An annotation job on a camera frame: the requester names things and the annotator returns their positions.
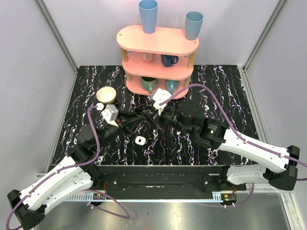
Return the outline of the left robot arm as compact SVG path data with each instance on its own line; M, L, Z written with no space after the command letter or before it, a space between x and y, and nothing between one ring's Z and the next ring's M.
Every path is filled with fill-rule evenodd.
M37 226L52 208L70 196L82 190L104 187L105 175L95 165L100 146L120 133L130 136L145 117L120 113L114 125L107 124L99 130L95 129L91 118L88 120L89 124L80 128L75 146L56 167L28 188L14 189L7 194L12 208L9 217L16 216L22 229Z

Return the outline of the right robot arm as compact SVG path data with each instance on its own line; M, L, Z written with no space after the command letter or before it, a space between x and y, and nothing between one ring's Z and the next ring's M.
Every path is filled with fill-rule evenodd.
M264 182L285 191L295 187L300 156L297 146L282 148L250 138L227 123L205 117L201 107L194 103L182 102L178 108L141 104L135 112L188 132L192 141L202 148L232 152L256 162L255 165L224 166L218 177L218 185L224 190L238 184Z

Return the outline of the white earbud case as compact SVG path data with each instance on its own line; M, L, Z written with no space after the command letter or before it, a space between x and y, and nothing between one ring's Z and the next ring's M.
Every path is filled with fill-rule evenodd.
M137 136L135 139L137 145L143 146L146 143L146 138L142 136Z

